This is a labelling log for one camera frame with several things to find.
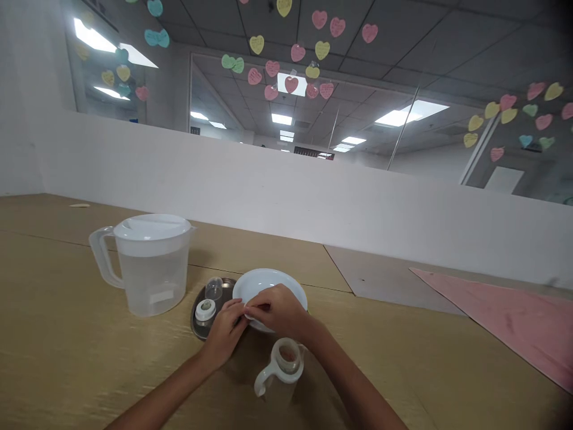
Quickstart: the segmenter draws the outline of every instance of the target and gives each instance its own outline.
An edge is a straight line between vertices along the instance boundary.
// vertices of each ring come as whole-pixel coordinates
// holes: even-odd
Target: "pink sheet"
[[[573,394],[573,301],[410,270]]]

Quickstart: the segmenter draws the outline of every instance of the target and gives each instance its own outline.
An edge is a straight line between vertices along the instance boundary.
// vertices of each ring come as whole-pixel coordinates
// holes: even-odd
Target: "small jug handle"
[[[94,231],[90,235],[91,250],[94,252],[95,261],[97,262],[97,266],[100,268],[103,280],[114,287],[123,288],[124,282],[114,273],[112,262],[109,259],[109,251],[107,250],[105,241],[106,236],[115,237],[112,226],[100,228],[99,230]]]

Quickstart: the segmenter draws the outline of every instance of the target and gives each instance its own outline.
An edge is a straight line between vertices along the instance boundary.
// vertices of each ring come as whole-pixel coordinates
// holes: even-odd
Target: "table surface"
[[[218,268],[190,265],[182,302],[157,317],[137,318],[128,312],[124,292],[101,279],[85,239],[73,242],[82,238],[82,228],[113,224],[112,218],[125,218],[126,210],[94,205],[101,219],[93,220],[86,209],[56,207],[60,198],[54,196],[4,199],[1,428],[104,427],[199,350],[202,342],[192,334],[189,318],[205,282],[213,276],[237,278],[238,267],[258,267],[259,259],[266,258],[263,250],[238,256],[239,263],[232,256],[228,263],[227,256],[215,256]],[[50,223],[43,220],[47,214],[53,217]],[[307,258],[321,258],[315,245],[309,246]],[[275,255],[295,265],[299,257],[288,253],[304,246],[306,242],[283,247]],[[554,425],[571,399],[467,317],[319,287],[332,287],[329,281],[340,275],[338,270],[327,274],[323,266],[304,267],[299,280],[315,280],[314,286],[303,285],[309,310],[412,430],[544,429]],[[255,397],[252,384],[272,343],[271,337],[248,329],[232,359],[165,428],[251,430],[267,429],[268,422],[285,429],[350,428],[338,395],[309,354],[285,413],[271,413]]]

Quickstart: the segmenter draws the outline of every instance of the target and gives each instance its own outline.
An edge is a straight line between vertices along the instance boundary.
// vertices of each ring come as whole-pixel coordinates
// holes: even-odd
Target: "pitcher lid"
[[[122,221],[113,229],[116,237],[133,241],[154,241],[180,236],[192,226],[185,218],[167,214],[138,215]]]

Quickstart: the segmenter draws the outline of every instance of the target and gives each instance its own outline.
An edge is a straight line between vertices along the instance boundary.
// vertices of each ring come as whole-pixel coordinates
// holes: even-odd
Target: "pink paper heart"
[[[135,89],[135,95],[142,102],[145,102],[147,100],[147,98],[149,97],[149,90],[147,89],[147,87],[136,88]]]
[[[261,79],[263,79],[263,76],[261,75],[261,73],[259,73],[257,69],[253,67],[251,70],[249,70],[249,75],[247,77],[249,84],[257,85],[261,81]]]
[[[567,103],[561,111],[561,118],[570,119],[573,116],[573,103]]]
[[[321,96],[323,99],[328,100],[334,92],[334,84],[329,82],[327,84],[321,84]]]
[[[279,89],[278,88],[273,88],[270,85],[267,85],[264,88],[264,98],[267,100],[274,100],[277,98],[277,96],[279,95]]]
[[[317,30],[320,30],[324,27],[328,21],[328,14],[326,11],[314,11],[312,12],[312,23],[315,25]]]
[[[366,43],[372,42],[378,35],[378,26],[376,24],[366,24],[362,27],[362,39]]]
[[[330,34],[332,37],[340,36],[345,28],[346,21],[338,19],[338,17],[334,17],[332,18],[332,21],[330,21]]]
[[[501,96],[501,100],[500,100],[500,111],[504,111],[507,109],[511,109],[513,105],[515,105],[515,102],[517,101],[517,97],[516,96],[510,96],[509,94],[506,94],[505,96]]]
[[[292,94],[294,93],[294,90],[296,90],[298,87],[298,79],[294,78],[292,76],[289,76],[287,79],[285,79],[285,88],[287,93]]]
[[[291,48],[291,58],[292,60],[296,63],[299,62],[300,60],[302,60],[304,58],[304,56],[306,55],[306,49],[304,49],[301,45],[299,44],[294,44]]]
[[[549,127],[549,124],[553,121],[553,115],[548,113],[547,115],[538,116],[535,119],[535,126],[538,130],[545,130]]]
[[[529,89],[527,91],[527,99],[533,100],[539,96],[543,90],[545,90],[545,82],[533,82],[533,84],[529,85]]]
[[[496,162],[503,157],[504,152],[505,150],[503,148],[492,148],[489,152],[489,157],[491,158],[491,161]]]
[[[279,62],[273,62],[269,60],[264,65],[264,68],[267,71],[267,75],[269,75],[271,78],[274,78],[276,74],[280,71],[281,65],[279,64]]]
[[[318,88],[316,88],[313,84],[306,84],[306,95],[309,99],[314,99],[318,96]]]

